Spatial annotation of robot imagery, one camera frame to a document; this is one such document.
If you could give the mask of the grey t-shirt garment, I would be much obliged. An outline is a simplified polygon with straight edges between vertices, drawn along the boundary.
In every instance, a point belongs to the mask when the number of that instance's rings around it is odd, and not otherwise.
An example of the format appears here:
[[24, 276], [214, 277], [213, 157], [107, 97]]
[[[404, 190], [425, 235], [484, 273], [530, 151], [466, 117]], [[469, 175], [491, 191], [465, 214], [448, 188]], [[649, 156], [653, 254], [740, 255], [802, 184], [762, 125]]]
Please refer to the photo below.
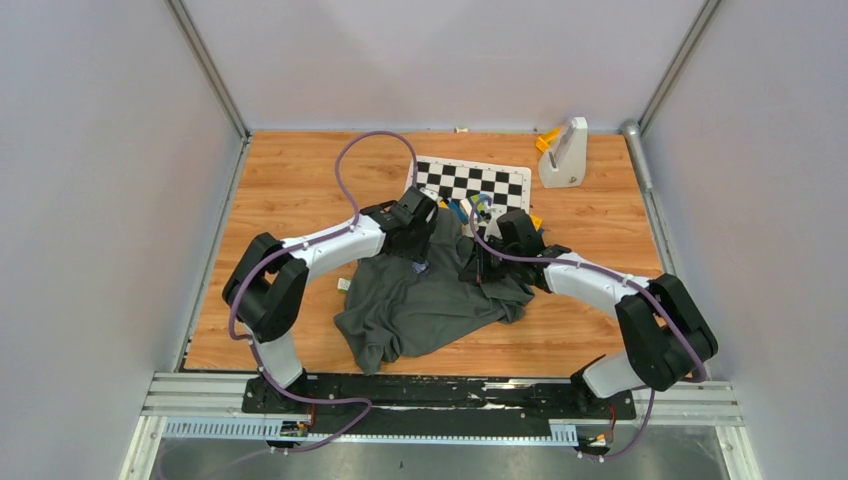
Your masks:
[[530, 286], [511, 277], [482, 285], [461, 280], [475, 245], [461, 227], [453, 211], [439, 211], [424, 269], [391, 255], [359, 261], [334, 323], [363, 373], [524, 317], [535, 297]]

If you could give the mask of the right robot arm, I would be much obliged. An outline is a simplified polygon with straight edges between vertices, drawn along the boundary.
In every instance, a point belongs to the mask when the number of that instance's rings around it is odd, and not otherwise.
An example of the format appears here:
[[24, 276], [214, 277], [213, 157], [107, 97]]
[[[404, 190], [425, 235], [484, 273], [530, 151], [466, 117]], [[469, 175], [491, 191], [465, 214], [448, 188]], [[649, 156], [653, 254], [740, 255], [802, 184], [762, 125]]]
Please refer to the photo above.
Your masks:
[[596, 417], [624, 391], [666, 391], [679, 382], [706, 379], [705, 363], [718, 342], [683, 282], [664, 273], [654, 279], [620, 273], [561, 245], [546, 245], [523, 210], [496, 216], [472, 207], [475, 241], [469, 263], [477, 283], [513, 277], [546, 293], [578, 299], [615, 318], [623, 348], [571, 376], [571, 403]]

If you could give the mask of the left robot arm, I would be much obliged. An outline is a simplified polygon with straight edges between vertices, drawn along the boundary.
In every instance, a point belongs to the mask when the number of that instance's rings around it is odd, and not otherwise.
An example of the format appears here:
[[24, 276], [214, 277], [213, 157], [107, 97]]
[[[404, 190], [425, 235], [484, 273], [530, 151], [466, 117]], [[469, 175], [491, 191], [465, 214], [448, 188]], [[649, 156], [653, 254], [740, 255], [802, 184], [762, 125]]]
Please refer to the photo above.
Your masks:
[[435, 192], [410, 187], [400, 199], [356, 210], [351, 219], [320, 232], [288, 239], [262, 233], [249, 243], [222, 292], [230, 309], [228, 332], [248, 342], [270, 383], [268, 400], [279, 411], [296, 412], [306, 400], [291, 330], [309, 283], [380, 255], [424, 263], [438, 210]]

